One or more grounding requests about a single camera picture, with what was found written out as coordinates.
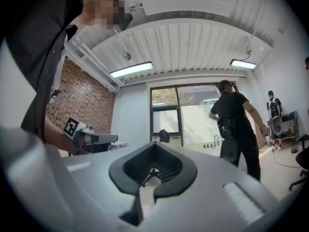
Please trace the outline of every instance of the person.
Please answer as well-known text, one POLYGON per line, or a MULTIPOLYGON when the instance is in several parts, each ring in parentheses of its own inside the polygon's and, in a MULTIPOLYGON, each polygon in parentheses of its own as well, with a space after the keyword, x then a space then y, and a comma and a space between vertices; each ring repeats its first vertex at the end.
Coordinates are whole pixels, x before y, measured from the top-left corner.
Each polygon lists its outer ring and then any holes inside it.
MULTIPOLYGON (((277 104, 278 104, 278 106, 279 106, 279 115, 282 116, 282 115, 283 115, 283 108, 282 108, 281 101, 280 101, 278 98, 274 98, 274 92, 271 91, 271 90, 268 92, 268 97, 269 97, 269 101, 267 102, 266 106, 267 106, 269 118, 272 119, 271 110, 270 110, 270 104, 271 104, 272 102, 275 102, 275 103, 276 103, 276 104, 275 104, 276 106, 277 106, 277 104)), ((275 150, 275 149, 276 149, 276 139, 277 139, 277 138, 278 138, 278 140, 279 140, 279 147, 278 147, 278 150, 283 150, 283 146, 282 146, 282 142, 283 142, 282 134, 276 135, 275 132, 274 132, 274 129, 272 128, 272 126, 270 126, 270 130, 271 130, 270 138, 271 138, 271 142, 272 142, 272 150, 275 150)))
POLYGON ((258 111, 249 103, 248 99, 239 92, 233 92, 233 87, 229 81, 221 81, 219 91, 221 96, 213 105, 209 118, 215 121, 225 116, 233 118, 235 122, 235 139, 239 149, 237 165, 242 152, 247 163, 248 174, 260 181, 261 168, 257 140, 246 117, 245 110, 252 116, 262 132, 268 133, 268 127, 263 124, 258 111))
POLYGON ((65 39, 78 23, 119 25, 124 9, 120 0, 15 0, 13 6, 18 13, 9 13, 5 40, 36 91, 21 128, 74 155, 73 142, 45 116, 65 39))

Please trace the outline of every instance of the ceiling lamp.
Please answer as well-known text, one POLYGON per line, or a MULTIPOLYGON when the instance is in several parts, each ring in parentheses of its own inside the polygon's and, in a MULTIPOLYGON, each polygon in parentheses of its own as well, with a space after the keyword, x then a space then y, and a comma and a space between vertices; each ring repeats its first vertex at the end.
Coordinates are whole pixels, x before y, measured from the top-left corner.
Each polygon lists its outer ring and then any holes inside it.
POLYGON ((154 68, 154 66, 153 66, 152 62, 145 62, 145 63, 132 65, 132 66, 125 67, 123 69, 111 72, 110 75, 113 78, 116 78, 116 77, 119 77, 119 76, 132 74, 132 73, 135 73, 135 72, 151 70, 153 68, 154 68))
POLYGON ((252 50, 251 50, 250 42, 249 42, 249 44, 247 45, 247 53, 246 53, 248 57, 245 59, 232 59, 232 61, 230 62, 230 65, 234 67, 241 67, 241 68, 247 68, 247 69, 253 70, 256 67, 256 64, 245 61, 248 58, 250 58, 251 53, 252 53, 252 50))
POLYGON ((256 67, 256 64, 254 63, 250 63, 250 62, 238 60, 238 59, 232 59, 232 61, 230 62, 230 65, 234 67, 242 67, 242 68, 247 68, 251 70, 256 67))

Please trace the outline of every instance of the cable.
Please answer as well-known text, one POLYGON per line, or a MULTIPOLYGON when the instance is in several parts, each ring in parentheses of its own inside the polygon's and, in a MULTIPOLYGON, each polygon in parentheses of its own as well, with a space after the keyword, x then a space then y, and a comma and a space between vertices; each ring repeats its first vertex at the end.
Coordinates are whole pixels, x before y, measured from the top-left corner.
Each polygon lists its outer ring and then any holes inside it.
POLYGON ((244 60, 247 60, 248 58, 250 58, 251 54, 249 54, 249 56, 245 59, 241 59, 240 61, 244 61, 244 60))
POLYGON ((274 154, 274 162, 277 163, 278 165, 280 165, 280 166, 282 166, 282 167, 287 167, 287 168, 301 168, 301 167, 286 166, 286 165, 282 165, 282 164, 276 162, 276 159, 275 159, 275 152, 273 151, 272 153, 274 154))
MULTIPOLYGON (((266 140, 266 136, 269 136, 269 135, 267 135, 267 134, 265 134, 265 133, 262 133, 262 136, 264 137, 264 139, 265 139, 265 142, 267 143, 267 140, 266 140)), ((280 165, 280 166, 282 166, 282 167, 287 167, 287 168, 301 168, 301 167, 293 167, 293 166, 286 166, 286 165, 283 165, 283 164, 280 164, 280 163, 278 163, 277 161, 276 161, 276 159, 275 159, 275 152, 272 150, 272 153, 274 154, 274 162, 275 163, 277 163, 278 165, 280 165)))

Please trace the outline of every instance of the brick wall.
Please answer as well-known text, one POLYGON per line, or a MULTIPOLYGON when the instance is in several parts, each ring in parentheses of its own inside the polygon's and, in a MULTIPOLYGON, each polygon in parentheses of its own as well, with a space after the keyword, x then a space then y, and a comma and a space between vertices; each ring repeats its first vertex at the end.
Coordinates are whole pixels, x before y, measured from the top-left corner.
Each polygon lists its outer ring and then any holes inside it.
POLYGON ((60 81, 61 93, 47 105, 47 117, 63 130, 71 116, 93 125, 95 133, 110 133, 115 94, 66 58, 60 81))

